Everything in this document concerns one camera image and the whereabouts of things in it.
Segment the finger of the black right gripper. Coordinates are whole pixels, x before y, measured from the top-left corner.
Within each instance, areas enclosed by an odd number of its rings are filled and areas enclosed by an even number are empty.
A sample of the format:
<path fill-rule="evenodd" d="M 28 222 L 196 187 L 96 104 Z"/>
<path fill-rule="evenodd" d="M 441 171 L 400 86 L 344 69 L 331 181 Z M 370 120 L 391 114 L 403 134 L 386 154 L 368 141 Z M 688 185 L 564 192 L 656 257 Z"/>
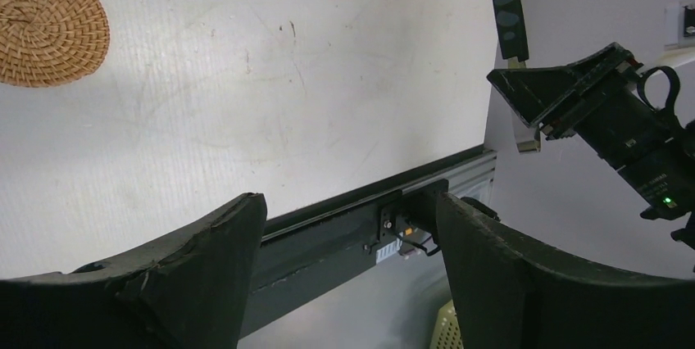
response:
<path fill-rule="evenodd" d="M 611 43 L 565 66 L 495 69 L 487 80 L 528 128 L 572 129 L 636 75 L 631 51 Z"/>

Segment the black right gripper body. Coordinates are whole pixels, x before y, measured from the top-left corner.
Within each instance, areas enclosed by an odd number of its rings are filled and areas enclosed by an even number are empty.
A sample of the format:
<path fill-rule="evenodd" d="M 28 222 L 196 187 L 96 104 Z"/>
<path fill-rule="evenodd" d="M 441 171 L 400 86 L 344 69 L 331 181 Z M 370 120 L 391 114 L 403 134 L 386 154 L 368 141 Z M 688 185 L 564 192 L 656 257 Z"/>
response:
<path fill-rule="evenodd" d="M 675 114 L 680 78 L 659 67 L 669 81 L 663 107 L 646 96 L 654 70 L 639 72 L 572 129 L 542 127 L 548 140 L 583 139 L 648 204 L 645 220 L 694 215 L 694 128 Z"/>

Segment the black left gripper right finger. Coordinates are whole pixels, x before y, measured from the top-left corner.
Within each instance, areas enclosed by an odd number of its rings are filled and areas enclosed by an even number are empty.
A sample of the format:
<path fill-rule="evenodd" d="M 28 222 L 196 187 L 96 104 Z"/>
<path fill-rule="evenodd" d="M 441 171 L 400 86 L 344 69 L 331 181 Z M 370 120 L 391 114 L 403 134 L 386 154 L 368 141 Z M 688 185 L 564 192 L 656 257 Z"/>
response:
<path fill-rule="evenodd" d="M 438 245 L 466 348 L 691 348 L 694 283 L 589 261 L 448 193 Z"/>

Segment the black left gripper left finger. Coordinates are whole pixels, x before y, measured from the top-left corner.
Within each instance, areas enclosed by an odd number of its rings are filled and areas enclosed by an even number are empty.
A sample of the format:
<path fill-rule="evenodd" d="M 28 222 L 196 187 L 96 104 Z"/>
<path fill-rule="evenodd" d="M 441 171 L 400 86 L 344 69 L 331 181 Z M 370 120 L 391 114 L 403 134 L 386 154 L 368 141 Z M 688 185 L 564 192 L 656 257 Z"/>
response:
<path fill-rule="evenodd" d="M 244 193 L 121 254 L 1 282 L 4 348 L 235 348 L 266 223 Z"/>

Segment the metal tongs with black tips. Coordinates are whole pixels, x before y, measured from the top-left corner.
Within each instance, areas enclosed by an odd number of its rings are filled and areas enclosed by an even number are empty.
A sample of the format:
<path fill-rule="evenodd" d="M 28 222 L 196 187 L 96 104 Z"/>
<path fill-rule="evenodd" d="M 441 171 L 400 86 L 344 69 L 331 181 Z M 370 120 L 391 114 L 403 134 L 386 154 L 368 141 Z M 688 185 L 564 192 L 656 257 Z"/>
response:
<path fill-rule="evenodd" d="M 494 18 L 502 58 L 511 69 L 525 67 L 528 40 L 521 0 L 493 0 Z"/>

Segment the cream perforated plastic basket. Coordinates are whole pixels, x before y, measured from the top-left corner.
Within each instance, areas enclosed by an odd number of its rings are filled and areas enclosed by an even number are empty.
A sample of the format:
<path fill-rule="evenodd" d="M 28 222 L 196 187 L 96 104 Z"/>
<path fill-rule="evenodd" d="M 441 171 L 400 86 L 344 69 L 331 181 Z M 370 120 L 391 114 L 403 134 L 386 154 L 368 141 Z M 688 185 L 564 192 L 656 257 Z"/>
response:
<path fill-rule="evenodd" d="M 438 310 L 430 340 L 430 349 L 462 349 L 461 330 L 453 301 Z"/>

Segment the light woven round coaster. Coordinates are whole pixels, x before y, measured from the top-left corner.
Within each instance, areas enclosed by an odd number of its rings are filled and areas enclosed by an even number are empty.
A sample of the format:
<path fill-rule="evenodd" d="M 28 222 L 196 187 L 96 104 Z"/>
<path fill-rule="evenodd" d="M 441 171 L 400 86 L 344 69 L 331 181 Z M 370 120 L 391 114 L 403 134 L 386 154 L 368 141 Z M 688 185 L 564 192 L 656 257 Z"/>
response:
<path fill-rule="evenodd" d="M 96 72 L 111 34 L 100 0 L 1 0 L 1 81 L 68 84 Z"/>

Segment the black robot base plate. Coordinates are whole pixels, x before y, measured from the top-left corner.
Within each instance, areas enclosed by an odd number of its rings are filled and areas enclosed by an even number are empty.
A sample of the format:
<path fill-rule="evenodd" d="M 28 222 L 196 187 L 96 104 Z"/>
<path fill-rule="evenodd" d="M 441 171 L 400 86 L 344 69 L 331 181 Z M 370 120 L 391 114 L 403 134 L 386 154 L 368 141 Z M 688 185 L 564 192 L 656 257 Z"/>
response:
<path fill-rule="evenodd" d="M 246 337 L 375 267 L 400 240 L 437 234 L 435 199 L 490 188 L 496 152 L 478 146 L 266 222 L 241 328 Z"/>

